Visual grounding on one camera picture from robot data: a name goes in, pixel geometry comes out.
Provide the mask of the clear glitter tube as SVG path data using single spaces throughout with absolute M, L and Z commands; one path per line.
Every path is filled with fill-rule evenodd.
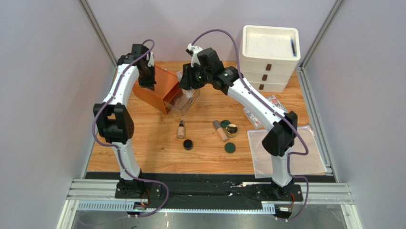
M 186 98 L 190 99 L 190 98 L 193 98 L 196 90 L 195 89 L 190 89 L 190 90 L 182 89 L 182 91 L 183 91 L 183 94 L 186 96 Z

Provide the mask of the clear drawer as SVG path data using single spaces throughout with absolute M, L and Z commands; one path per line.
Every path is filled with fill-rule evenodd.
M 177 88 L 176 90 L 170 91 L 163 101 L 167 110 L 184 116 L 199 96 L 200 89 L 195 91 L 193 98 L 187 99 L 182 89 Z

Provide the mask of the orange drawer box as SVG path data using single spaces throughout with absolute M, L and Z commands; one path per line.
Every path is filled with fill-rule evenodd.
M 139 99 L 164 114 L 168 114 L 170 108 L 167 105 L 170 102 L 173 102 L 178 93 L 181 92 L 178 76 L 175 72 L 156 64 L 155 81 L 156 84 L 154 85 L 154 90 L 142 88 L 139 86 L 138 81 L 136 81 L 132 91 Z

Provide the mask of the green compact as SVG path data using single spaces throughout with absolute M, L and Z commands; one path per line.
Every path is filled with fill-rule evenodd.
M 227 153 L 234 153 L 236 151 L 236 146 L 234 143 L 229 142 L 224 145 L 224 150 Z
M 220 125 L 222 128 L 226 128 L 229 124 L 231 124 L 231 122 L 229 120 L 222 120 L 220 122 Z

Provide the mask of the beige concealer tube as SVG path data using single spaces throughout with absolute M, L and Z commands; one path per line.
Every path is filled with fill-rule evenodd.
M 229 140 L 227 134 L 225 133 L 224 129 L 222 128 L 220 122 L 218 120 L 213 121 L 213 127 L 215 128 L 218 136 L 223 142 L 227 142 Z

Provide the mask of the gold lid cream jar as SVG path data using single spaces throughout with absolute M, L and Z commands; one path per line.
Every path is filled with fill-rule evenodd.
M 226 134 L 229 138 L 233 138 L 236 137 L 238 134 L 238 126 L 235 124 L 229 124 L 226 128 L 225 128 Z

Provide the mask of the black round jar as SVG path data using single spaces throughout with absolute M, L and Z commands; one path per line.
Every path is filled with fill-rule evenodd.
M 185 150 L 192 150 L 193 149 L 193 141 L 190 139 L 186 139 L 183 141 L 183 147 Z

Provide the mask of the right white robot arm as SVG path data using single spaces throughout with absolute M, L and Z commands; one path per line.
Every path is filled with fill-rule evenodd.
M 274 192 L 287 194 L 294 185 L 289 173 L 288 154 L 297 136 L 297 114 L 293 111 L 287 113 L 265 99 L 235 67 L 224 67 L 214 49 L 189 44 L 186 52 L 192 60 L 183 65 L 179 87 L 191 90 L 210 84 L 248 108 L 268 132 L 262 146 L 271 155 Z

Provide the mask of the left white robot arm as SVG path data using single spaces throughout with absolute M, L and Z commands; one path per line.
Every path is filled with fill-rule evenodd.
M 92 127 L 97 130 L 92 134 L 99 145 L 111 147 L 116 155 L 120 168 L 117 191 L 139 197 L 145 192 L 145 180 L 135 160 L 131 143 L 134 122 L 127 110 L 135 83 L 151 90 L 156 85 L 152 48 L 144 43 L 133 44 L 131 52 L 118 59 L 118 70 L 107 97 L 93 106 Z

